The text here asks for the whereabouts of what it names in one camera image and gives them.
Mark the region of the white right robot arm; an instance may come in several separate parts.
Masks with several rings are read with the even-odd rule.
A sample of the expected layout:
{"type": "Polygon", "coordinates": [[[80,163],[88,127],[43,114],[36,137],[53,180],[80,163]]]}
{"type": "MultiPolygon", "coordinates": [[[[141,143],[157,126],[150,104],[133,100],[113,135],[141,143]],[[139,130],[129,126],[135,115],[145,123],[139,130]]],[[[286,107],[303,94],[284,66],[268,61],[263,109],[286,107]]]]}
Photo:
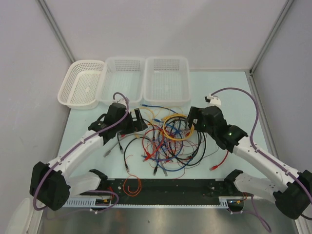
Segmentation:
{"type": "Polygon", "coordinates": [[[219,107],[192,106],[186,124],[198,132],[207,133],[221,149],[244,159],[266,176],[259,179],[240,170],[232,171],[225,183],[229,195],[242,191],[259,196],[274,203],[282,214],[294,220],[311,205],[311,172],[300,172],[262,151],[245,131],[226,122],[219,107]]]}

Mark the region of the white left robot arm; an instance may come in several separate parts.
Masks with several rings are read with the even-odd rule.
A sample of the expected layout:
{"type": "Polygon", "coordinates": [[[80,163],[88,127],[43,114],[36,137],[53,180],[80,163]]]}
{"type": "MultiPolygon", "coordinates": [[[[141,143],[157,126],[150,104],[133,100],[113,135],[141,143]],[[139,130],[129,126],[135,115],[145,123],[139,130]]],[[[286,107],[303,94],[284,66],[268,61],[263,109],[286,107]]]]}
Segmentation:
{"type": "Polygon", "coordinates": [[[128,135],[147,129],[140,110],[135,108],[134,112],[133,116],[126,104],[112,103],[106,113],[90,124],[85,135],[72,149],[48,163],[38,162],[33,167],[30,184],[34,209],[41,210],[37,201],[57,211],[72,196],[104,194],[108,189],[106,174],[91,169],[84,175],[71,175],[88,156],[117,134],[128,135]]]}

